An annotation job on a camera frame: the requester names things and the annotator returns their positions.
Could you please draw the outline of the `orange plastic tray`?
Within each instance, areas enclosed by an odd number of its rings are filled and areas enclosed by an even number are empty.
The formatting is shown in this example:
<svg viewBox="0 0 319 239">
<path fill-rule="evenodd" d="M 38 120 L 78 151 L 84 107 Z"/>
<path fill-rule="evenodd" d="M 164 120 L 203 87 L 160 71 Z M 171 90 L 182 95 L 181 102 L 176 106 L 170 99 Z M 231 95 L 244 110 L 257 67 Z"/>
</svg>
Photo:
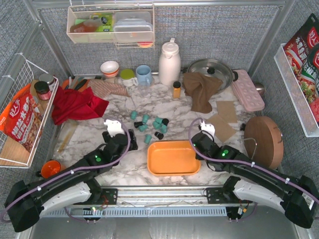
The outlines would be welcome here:
<svg viewBox="0 0 319 239">
<path fill-rule="evenodd" d="M 201 163 L 187 140 L 157 141 L 148 147 L 148 170 L 155 176 L 196 174 Z"/>
</svg>

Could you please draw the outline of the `brown cloth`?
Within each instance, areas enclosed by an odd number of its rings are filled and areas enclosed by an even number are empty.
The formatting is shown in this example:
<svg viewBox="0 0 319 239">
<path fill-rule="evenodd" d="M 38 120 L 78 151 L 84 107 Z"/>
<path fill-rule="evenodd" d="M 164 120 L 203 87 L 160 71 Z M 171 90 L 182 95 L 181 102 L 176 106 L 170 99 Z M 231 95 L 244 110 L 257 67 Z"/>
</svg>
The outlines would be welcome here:
<svg viewBox="0 0 319 239">
<path fill-rule="evenodd" d="M 199 72 L 184 73 L 182 86 L 185 95 L 192 99 L 191 111 L 202 114 L 210 113 L 212 106 L 209 100 L 218 92 L 222 84 L 222 80 L 205 76 Z"/>
</svg>

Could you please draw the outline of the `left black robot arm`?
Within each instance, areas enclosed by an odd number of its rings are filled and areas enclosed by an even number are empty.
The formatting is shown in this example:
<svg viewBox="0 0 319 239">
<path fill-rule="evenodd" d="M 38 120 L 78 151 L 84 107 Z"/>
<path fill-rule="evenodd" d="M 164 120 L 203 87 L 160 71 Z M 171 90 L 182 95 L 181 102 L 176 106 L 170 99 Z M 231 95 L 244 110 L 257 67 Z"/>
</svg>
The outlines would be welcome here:
<svg viewBox="0 0 319 239">
<path fill-rule="evenodd" d="M 133 129 L 114 137 L 105 131 L 104 143 L 61 172 L 29 184 L 16 182 L 4 207 L 16 233 L 34 226 L 41 217 L 72 204 L 97 203 L 102 187 L 95 179 L 119 164 L 126 152 L 137 150 Z"/>
</svg>

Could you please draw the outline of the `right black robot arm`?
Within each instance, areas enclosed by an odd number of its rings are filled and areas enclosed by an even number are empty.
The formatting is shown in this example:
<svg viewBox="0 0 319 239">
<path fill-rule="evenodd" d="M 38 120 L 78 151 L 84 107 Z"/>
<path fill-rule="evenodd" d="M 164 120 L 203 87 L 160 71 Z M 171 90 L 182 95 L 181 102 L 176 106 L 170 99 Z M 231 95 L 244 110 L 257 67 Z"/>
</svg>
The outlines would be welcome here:
<svg viewBox="0 0 319 239">
<path fill-rule="evenodd" d="M 213 171 L 232 174 L 222 187 L 227 199 L 267 205 L 295 225 L 311 228 L 319 204 L 319 192 L 311 178 L 267 169 L 231 146 L 218 146 L 204 131 L 189 137 L 189 142 L 197 160 L 204 160 Z"/>
</svg>

